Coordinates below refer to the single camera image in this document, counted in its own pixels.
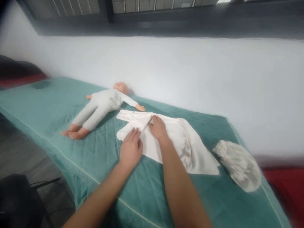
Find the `teal quilted cover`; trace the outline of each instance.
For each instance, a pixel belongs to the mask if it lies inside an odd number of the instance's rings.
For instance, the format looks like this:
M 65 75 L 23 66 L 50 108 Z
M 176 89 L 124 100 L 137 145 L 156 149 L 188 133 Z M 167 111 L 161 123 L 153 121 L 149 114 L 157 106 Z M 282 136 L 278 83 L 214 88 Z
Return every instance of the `teal quilted cover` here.
M 59 132 L 67 129 L 87 104 L 86 95 L 103 89 L 58 77 L 0 91 L 0 112 L 56 163 L 74 194 L 77 207 L 117 164 L 122 142 L 117 140 L 116 133 L 127 122 L 116 119 L 119 111 L 113 111 L 83 140 L 75 141 Z M 192 112 L 136 96 L 132 98 L 144 105 L 147 112 L 186 119 L 209 151 L 220 139 L 245 147 L 225 117 Z M 122 108 L 135 110 L 127 104 Z M 214 227 L 290 227 L 264 177 L 257 191 L 246 193 L 233 182 L 223 166 L 219 171 L 218 176 L 190 175 Z M 103 225 L 173 227 L 163 181 L 162 165 L 143 156 Z

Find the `white cloth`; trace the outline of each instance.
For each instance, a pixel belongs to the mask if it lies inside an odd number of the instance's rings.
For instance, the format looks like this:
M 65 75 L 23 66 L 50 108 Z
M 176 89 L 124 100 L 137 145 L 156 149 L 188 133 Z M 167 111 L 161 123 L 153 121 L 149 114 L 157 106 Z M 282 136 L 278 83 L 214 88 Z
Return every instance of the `white cloth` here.
M 108 112 L 118 110 L 123 102 L 133 107 L 138 104 L 117 89 L 93 93 L 90 102 L 80 111 L 72 123 L 92 131 Z
M 142 132 L 140 138 L 143 142 L 143 154 L 153 160 L 162 163 L 162 154 L 158 141 L 153 137 L 148 123 L 151 116 L 159 116 L 165 123 L 168 136 L 186 168 L 191 174 L 218 175 L 218 161 L 211 155 L 202 143 L 199 135 L 184 119 L 174 119 L 152 112 L 134 112 L 121 110 L 117 119 L 129 123 L 117 133 L 119 140 L 124 140 L 130 130 L 135 127 Z
M 257 162 L 247 150 L 233 142 L 220 140 L 213 148 L 231 178 L 245 191 L 255 191 L 261 184 L 261 172 Z

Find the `baby doll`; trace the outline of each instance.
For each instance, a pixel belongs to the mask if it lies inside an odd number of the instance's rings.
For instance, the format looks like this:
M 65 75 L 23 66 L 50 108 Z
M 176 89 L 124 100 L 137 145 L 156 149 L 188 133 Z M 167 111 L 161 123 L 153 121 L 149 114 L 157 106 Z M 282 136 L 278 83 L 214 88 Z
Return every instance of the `baby doll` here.
M 118 82 L 114 84 L 113 89 L 86 96 L 91 101 L 72 121 L 69 129 L 60 134 L 72 139 L 82 139 L 97 126 L 108 112 L 118 110 L 123 102 L 139 111 L 146 110 L 144 106 L 140 106 L 126 94 L 128 94 L 127 85 L 124 82 Z

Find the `hand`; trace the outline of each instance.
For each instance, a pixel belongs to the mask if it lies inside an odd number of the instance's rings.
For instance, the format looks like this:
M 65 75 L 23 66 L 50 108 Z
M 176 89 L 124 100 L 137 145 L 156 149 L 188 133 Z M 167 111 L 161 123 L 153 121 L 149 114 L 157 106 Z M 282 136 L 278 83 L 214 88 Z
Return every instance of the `hand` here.
M 167 129 L 164 121 L 158 116 L 152 116 L 153 124 L 149 123 L 152 135 L 159 141 L 168 138 Z
M 135 108 L 137 109 L 137 110 L 139 110 L 139 111 L 145 111 L 146 109 L 145 109 L 145 106 L 140 106 L 139 104 L 137 104 L 136 106 L 135 106 Z
M 143 143 L 139 138 L 141 132 L 133 128 L 125 137 L 120 148 L 119 164 L 129 171 L 133 170 L 143 154 Z

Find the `red fabric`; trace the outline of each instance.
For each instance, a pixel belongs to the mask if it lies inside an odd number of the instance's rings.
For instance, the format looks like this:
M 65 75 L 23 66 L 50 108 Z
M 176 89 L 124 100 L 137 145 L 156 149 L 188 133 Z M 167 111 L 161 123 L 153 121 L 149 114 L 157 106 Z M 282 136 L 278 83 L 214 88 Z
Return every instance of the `red fabric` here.
M 25 84 L 37 82 L 44 80 L 45 77 L 43 74 L 36 74 L 36 75 L 31 75 L 31 76 L 25 76 L 22 78 L 17 78 L 17 79 L 6 79 L 6 80 L 1 80 L 0 81 L 0 87 L 4 89 L 9 89 L 17 86 L 22 86 Z
M 293 228 L 304 227 L 304 169 L 265 170 Z

